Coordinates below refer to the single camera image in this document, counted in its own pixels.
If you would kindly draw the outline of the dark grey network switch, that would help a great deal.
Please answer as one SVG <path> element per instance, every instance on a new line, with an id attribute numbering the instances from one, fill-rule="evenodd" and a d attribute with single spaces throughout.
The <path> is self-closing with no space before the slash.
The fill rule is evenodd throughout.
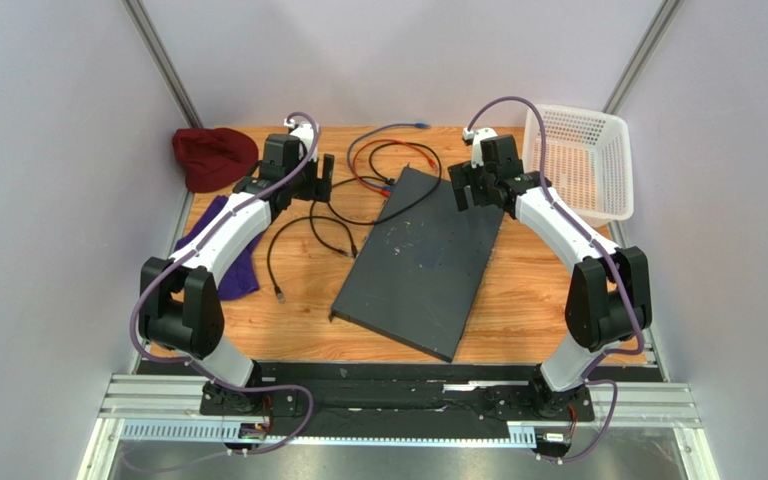
<path id="1" fill-rule="evenodd" d="M 406 167 L 380 216 L 331 314 L 451 362 L 504 213 L 459 212 L 448 181 Z"/>

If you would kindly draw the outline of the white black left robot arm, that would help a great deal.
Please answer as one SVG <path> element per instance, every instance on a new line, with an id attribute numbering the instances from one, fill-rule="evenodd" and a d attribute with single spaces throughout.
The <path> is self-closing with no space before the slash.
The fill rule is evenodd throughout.
<path id="1" fill-rule="evenodd" d="M 183 356 L 209 384 L 206 395 L 248 413 L 262 404 L 258 364 L 224 335 L 219 284 L 233 262 L 294 200 L 330 193 L 334 158 L 320 161 L 320 132 L 304 124 L 267 137 L 256 175 L 246 175 L 223 209 L 170 258 L 152 257 L 141 270 L 131 319 L 135 340 Z"/>

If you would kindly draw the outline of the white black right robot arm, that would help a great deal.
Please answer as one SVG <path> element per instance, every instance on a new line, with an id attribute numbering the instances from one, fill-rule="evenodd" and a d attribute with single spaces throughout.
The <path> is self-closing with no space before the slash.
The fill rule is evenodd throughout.
<path id="1" fill-rule="evenodd" d="M 649 265 L 638 247 L 605 238 L 564 203 L 538 171 L 526 172 L 510 135 L 463 133 L 469 161 L 449 167 L 458 210 L 498 206 L 536 233 L 571 274 L 567 333 L 526 388 L 538 417 L 566 410 L 608 355 L 637 355 L 652 320 Z"/>

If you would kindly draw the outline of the dark red cloth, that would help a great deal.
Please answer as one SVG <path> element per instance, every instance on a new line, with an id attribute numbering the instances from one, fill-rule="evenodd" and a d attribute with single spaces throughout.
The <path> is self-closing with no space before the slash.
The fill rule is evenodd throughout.
<path id="1" fill-rule="evenodd" d="M 229 128 L 178 129 L 171 144 L 193 193 L 218 191 L 241 180 L 259 159 L 255 141 Z"/>

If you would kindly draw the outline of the white plastic basket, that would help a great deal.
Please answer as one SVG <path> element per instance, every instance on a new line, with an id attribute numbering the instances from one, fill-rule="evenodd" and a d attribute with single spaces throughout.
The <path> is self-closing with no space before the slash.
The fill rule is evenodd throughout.
<path id="1" fill-rule="evenodd" d="M 629 128 L 619 116 L 539 104 L 545 174 L 565 203 L 594 228 L 634 213 Z"/>

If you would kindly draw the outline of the purple cloth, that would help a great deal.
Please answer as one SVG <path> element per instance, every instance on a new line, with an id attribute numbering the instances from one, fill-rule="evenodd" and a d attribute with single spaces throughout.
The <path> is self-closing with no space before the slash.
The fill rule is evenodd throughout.
<path id="1" fill-rule="evenodd" d="M 178 270 L 193 273 L 203 267 L 212 275 L 221 301 L 239 299 L 259 288 L 251 255 L 272 220 L 269 203 L 252 194 L 220 195 L 177 241 L 171 258 L 193 252 Z"/>

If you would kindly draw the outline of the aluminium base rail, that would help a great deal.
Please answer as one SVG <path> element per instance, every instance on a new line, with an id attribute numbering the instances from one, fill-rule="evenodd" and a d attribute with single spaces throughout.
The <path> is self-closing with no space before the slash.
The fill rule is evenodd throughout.
<path id="1" fill-rule="evenodd" d="M 523 448 L 559 464 L 589 429 L 665 429 L 689 478 L 718 475 L 681 384 L 600 380 L 541 407 L 524 380 L 305 379 L 243 396 L 195 376 L 116 375 L 97 423 L 118 440 Z"/>

